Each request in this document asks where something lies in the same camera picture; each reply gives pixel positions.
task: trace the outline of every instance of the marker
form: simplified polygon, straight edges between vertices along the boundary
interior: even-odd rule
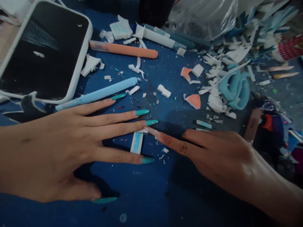
[[[55,108],[57,111],[61,111],[64,109],[80,106],[83,104],[88,104],[91,102],[95,102],[99,99],[102,99],[104,97],[107,97],[109,95],[112,95],[114,93],[117,93],[119,91],[125,90],[129,87],[132,87],[138,83],[138,79],[136,77],[129,78],[127,80],[118,82],[116,84],[113,84],[111,86],[102,88],[100,90],[94,91],[90,94],[84,95],[82,97],[73,99],[71,101],[68,101],[66,103],[57,105]]]

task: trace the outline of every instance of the almond-shaped nail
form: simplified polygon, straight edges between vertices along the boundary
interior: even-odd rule
[[[158,132],[157,130],[150,128],[150,127],[144,127],[146,129],[146,131],[148,131],[150,134],[152,134],[153,136],[159,138],[160,137],[160,132]]]

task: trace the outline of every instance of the orange highlighter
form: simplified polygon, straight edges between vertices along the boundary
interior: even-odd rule
[[[143,49],[139,47],[125,46],[120,44],[106,43],[90,40],[91,49],[96,51],[110,52],[115,54],[130,55],[136,57],[152,58],[158,56],[158,52],[152,49]]]

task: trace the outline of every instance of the fingernail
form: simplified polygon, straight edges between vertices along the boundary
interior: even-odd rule
[[[148,164],[148,163],[152,163],[155,161],[154,158],[149,158],[149,157],[143,157],[142,159],[142,164]]]
[[[111,100],[116,100],[116,99],[122,98],[122,97],[124,97],[124,96],[126,96],[126,94],[116,95],[116,96],[114,96],[114,97],[111,97],[110,99],[111,99]]]
[[[136,116],[141,116],[141,115],[148,114],[148,113],[149,113],[149,110],[137,110]]]
[[[106,203],[110,203],[110,202],[116,201],[117,199],[118,199],[117,197],[101,198],[101,199],[94,200],[93,203],[96,203],[96,204],[106,204]]]
[[[150,127],[145,127],[145,129],[152,134],[153,136],[159,138],[160,137],[160,132],[158,132],[157,130],[150,128]]]
[[[152,125],[157,124],[158,122],[159,122],[158,120],[148,120],[148,121],[146,121],[146,125],[152,126]]]

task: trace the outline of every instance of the finger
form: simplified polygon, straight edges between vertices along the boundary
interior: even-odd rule
[[[90,200],[94,201],[101,198],[98,187],[92,183],[80,180],[72,176],[62,187],[56,200]]]
[[[99,147],[92,154],[92,161],[111,162],[111,163],[129,163],[140,165],[143,163],[143,156],[122,151],[116,148]]]
[[[154,135],[164,145],[172,148],[179,154],[186,156],[192,160],[195,160],[197,158],[199,159],[199,158],[203,157],[203,155],[204,155],[205,150],[203,148],[197,147],[197,146],[195,146],[191,143],[187,143],[185,141],[178,140],[176,138],[173,138],[162,132],[158,132],[157,130],[154,130],[149,127],[145,127],[145,129],[149,133]]]
[[[112,125],[128,120],[132,120],[138,117],[139,116],[136,115],[136,111],[99,115],[99,116],[86,118],[86,126],[96,127],[103,125]]]
[[[205,148],[213,146],[216,141],[216,137],[212,134],[193,129],[187,129],[182,138]]]
[[[109,98],[109,99],[105,99],[102,101],[92,102],[89,104],[77,106],[77,107],[72,108],[72,110],[78,115],[86,116],[86,115],[96,112],[97,110],[111,106],[115,102],[116,102],[116,100],[112,100]]]
[[[91,134],[96,140],[110,139],[117,136],[126,135],[135,131],[140,131],[146,126],[146,121],[136,121],[132,123],[119,123],[115,125],[105,125],[90,128]]]

